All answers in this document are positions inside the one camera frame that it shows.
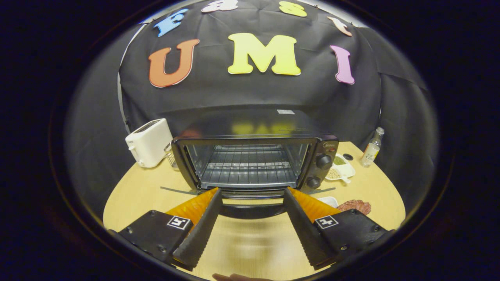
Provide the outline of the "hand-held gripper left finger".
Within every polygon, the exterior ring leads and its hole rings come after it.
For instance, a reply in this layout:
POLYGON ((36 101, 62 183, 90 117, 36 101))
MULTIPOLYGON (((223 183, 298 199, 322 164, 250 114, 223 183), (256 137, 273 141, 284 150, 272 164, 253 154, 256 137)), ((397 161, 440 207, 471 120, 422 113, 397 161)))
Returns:
POLYGON ((222 196, 222 191, 214 188, 170 213, 150 210, 115 236, 147 259, 191 271, 211 236, 223 205, 222 196))

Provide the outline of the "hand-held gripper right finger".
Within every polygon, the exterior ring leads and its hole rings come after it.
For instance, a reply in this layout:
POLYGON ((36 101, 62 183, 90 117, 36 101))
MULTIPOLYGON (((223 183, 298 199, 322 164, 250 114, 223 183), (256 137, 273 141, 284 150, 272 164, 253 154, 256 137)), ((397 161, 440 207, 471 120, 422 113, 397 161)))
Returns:
POLYGON ((284 191, 283 203, 315 270, 358 260, 385 243, 394 232, 357 209, 340 211, 290 187, 284 191))

